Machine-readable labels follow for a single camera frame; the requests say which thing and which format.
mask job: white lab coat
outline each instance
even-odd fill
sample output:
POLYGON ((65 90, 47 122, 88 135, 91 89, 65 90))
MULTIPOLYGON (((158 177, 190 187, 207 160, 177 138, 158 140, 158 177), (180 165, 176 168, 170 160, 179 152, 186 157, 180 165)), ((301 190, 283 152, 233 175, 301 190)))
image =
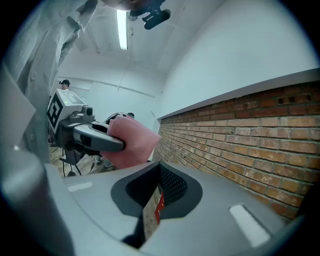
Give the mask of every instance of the white lab coat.
POLYGON ((46 0, 22 25, 4 64, 35 108, 22 147, 50 162, 47 143, 47 106, 58 67, 86 28, 98 0, 46 0), (76 11, 82 5, 81 13, 76 11))

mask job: pink foam block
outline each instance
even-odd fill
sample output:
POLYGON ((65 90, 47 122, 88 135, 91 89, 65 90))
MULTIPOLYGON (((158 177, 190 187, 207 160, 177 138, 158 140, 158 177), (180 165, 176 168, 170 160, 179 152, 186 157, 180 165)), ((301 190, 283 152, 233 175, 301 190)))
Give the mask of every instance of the pink foam block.
POLYGON ((107 134, 125 142, 125 149, 120 152, 100 152, 120 169, 146 163, 161 138, 128 115, 110 120, 107 134))

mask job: black cap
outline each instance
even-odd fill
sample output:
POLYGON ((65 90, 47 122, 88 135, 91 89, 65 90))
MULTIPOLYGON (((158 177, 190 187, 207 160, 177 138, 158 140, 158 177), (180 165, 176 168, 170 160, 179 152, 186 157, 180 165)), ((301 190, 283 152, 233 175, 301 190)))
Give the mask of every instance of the black cap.
POLYGON ((63 81, 61 81, 59 84, 65 84, 65 85, 70 85, 70 82, 69 82, 69 80, 68 79, 65 79, 65 80, 63 80, 63 81))

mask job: ceiling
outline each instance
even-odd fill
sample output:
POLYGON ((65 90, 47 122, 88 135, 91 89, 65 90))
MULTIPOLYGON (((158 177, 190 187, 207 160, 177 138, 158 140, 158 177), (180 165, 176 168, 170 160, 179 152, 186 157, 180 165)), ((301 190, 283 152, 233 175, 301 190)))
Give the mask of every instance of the ceiling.
POLYGON ((225 1, 166 0, 161 9, 169 9, 171 17, 153 29, 144 28, 141 16, 127 21, 128 50, 120 49, 116 10, 99 1, 76 45, 83 53, 151 67, 166 76, 199 28, 225 1))

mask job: ceiling light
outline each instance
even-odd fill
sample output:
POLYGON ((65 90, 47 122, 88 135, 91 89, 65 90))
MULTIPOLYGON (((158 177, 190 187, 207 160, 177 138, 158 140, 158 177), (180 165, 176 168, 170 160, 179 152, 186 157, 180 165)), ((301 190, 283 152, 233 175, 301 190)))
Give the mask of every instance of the ceiling light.
POLYGON ((116 20, 118 23, 120 48, 127 50, 127 12, 124 10, 116 10, 116 20))

